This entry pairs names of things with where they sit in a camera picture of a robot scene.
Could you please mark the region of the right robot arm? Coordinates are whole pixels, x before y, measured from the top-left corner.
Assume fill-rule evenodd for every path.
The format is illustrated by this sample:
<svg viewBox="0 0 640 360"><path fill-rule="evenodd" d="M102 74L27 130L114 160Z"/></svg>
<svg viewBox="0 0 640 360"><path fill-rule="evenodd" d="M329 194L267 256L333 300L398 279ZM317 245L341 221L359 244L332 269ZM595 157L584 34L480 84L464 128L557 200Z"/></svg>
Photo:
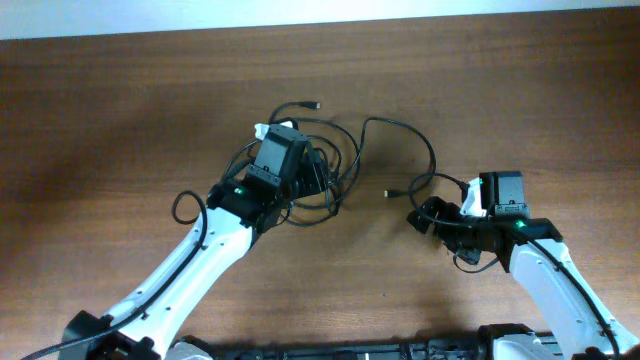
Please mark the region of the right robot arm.
<svg viewBox="0 0 640 360"><path fill-rule="evenodd" d="M599 299L577 269L563 236L547 218L534 218L519 171L482 172L458 181L460 205L431 196L415 204L408 222L432 233L456 268L484 271L491 253L529 294L565 359L636 359L639 339Z"/></svg>

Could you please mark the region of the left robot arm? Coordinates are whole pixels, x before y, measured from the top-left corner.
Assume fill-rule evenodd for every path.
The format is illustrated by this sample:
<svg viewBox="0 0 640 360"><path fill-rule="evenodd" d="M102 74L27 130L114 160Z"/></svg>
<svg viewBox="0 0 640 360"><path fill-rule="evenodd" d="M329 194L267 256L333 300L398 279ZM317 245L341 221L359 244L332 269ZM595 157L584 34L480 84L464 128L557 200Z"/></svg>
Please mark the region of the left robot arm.
<svg viewBox="0 0 640 360"><path fill-rule="evenodd" d="M292 121L258 124L260 150L243 179L217 183L184 240L102 317L79 313L65 328L62 359L163 359L217 279L275 227L298 198L324 191L325 166Z"/></svg>

